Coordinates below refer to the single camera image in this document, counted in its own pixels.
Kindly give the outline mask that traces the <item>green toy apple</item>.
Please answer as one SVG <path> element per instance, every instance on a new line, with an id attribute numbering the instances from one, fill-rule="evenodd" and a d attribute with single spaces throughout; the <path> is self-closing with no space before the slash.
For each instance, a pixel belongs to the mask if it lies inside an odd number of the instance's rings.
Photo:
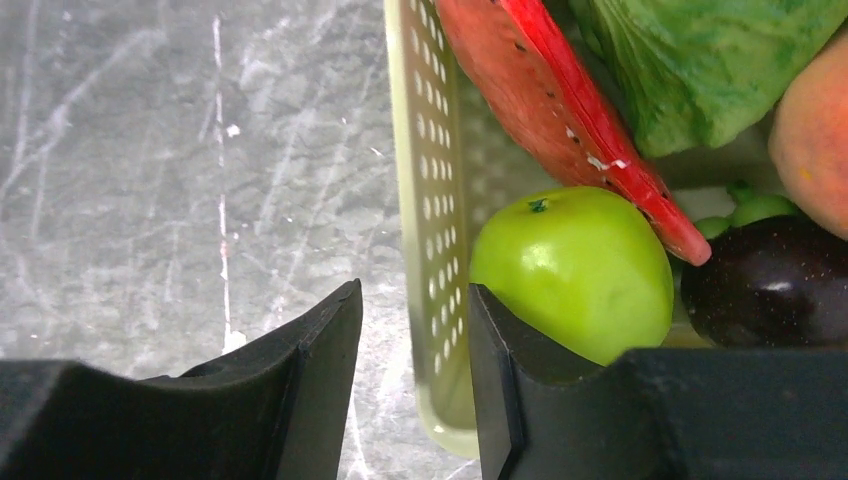
<path id="1" fill-rule="evenodd" d="M 474 243 L 469 280 L 598 365 L 660 346 L 672 326 L 662 243 L 635 206 L 596 187 L 550 189 L 497 211 Z"/>

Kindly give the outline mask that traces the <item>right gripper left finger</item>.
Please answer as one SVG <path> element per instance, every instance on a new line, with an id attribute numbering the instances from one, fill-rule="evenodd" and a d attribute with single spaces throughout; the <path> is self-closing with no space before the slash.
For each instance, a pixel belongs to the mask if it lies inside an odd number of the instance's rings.
<path id="1" fill-rule="evenodd" d="M 358 280 L 178 377 L 1 364 L 5 479 L 333 479 L 363 319 Z"/>

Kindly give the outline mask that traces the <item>pale green plastic basket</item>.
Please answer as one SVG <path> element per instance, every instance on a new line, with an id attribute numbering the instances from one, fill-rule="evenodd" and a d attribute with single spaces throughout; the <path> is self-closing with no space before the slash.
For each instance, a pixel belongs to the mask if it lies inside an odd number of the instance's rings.
<path id="1" fill-rule="evenodd" d="M 543 1 L 596 85 L 632 129 L 600 24 L 611 1 Z M 483 224 L 499 209 L 559 186 L 504 132 L 467 78 L 441 28 L 435 1 L 384 1 L 396 165 L 417 408 L 428 436 L 479 458 L 468 350 L 468 266 Z M 649 158 L 695 220 L 727 215 L 725 187 L 744 179 L 787 195 L 768 150 L 770 109 L 720 148 Z"/>

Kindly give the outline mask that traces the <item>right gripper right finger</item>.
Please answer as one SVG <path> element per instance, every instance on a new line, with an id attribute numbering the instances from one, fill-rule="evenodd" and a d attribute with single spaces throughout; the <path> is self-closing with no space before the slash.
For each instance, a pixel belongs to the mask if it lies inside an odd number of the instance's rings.
<path id="1" fill-rule="evenodd" d="M 572 353 L 471 285 L 486 479 L 843 479 L 847 356 L 787 349 Z"/>

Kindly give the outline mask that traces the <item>orange peach toy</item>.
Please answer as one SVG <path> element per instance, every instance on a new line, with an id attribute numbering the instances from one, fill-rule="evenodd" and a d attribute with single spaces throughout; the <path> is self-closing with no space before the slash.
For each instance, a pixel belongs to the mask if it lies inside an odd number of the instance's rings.
<path id="1" fill-rule="evenodd" d="M 847 29 L 841 28 L 778 103 L 770 159 L 790 199 L 847 238 Z"/>

